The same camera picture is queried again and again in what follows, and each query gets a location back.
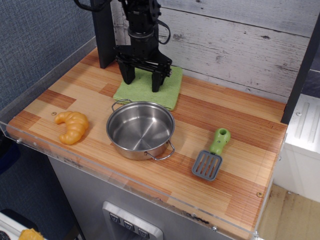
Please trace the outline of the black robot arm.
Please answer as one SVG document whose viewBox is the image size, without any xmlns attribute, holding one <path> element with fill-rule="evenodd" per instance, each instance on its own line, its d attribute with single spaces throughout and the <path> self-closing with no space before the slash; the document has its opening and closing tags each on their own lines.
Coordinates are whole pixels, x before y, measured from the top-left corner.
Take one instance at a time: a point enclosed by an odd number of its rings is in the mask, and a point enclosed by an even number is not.
<svg viewBox="0 0 320 240">
<path fill-rule="evenodd" d="M 161 5 L 156 0 L 122 0 L 130 45 L 117 45 L 116 61 L 126 84 L 131 84 L 136 77 L 135 69 L 152 73 L 152 92 L 159 91 L 166 77 L 171 75 L 172 60 L 159 50 L 159 45 L 166 45 L 167 40 L 159 40 L 159 26 L 169 30 L 167 24 L 159 20 Z"/>
</svg>

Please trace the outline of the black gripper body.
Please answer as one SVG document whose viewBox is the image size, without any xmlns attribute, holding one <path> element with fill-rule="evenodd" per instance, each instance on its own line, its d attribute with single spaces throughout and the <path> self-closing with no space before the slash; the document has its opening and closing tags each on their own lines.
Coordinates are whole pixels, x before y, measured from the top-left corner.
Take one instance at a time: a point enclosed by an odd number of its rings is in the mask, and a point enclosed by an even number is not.
<svg viewBox="0 0 320 240">
<path fill-rule="evenodd" d="M 130 45 L 117 45 L 116 61 L 128 63 L 134 68 L 148 72 L 162 72 L 166 77 L 171 75 L 172 60 L 159 50 L 155 37 L 134 39 Z"/>
</svg>

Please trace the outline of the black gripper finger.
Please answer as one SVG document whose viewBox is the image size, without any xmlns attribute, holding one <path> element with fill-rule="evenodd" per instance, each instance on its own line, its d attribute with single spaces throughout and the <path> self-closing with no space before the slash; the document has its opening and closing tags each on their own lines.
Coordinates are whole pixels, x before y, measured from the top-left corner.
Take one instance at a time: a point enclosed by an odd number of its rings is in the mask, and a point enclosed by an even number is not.
<svg viewBox="0 0 320 240">
<path fill-rule="evenodd" d="M 118 66 L 119 66 L 123 81 L 127 85 L 130 85 L 136 77 L 135 67 L 129 63 L 125 63 L 122 61 L 118 61 Z"/>
<path fill-rule="evenodd" d="M 164 83 L 166 74 L 163 72 L 155 71 L 152 73 L 152 92 L 157 93 L 160 86 Z"/>
</svg>

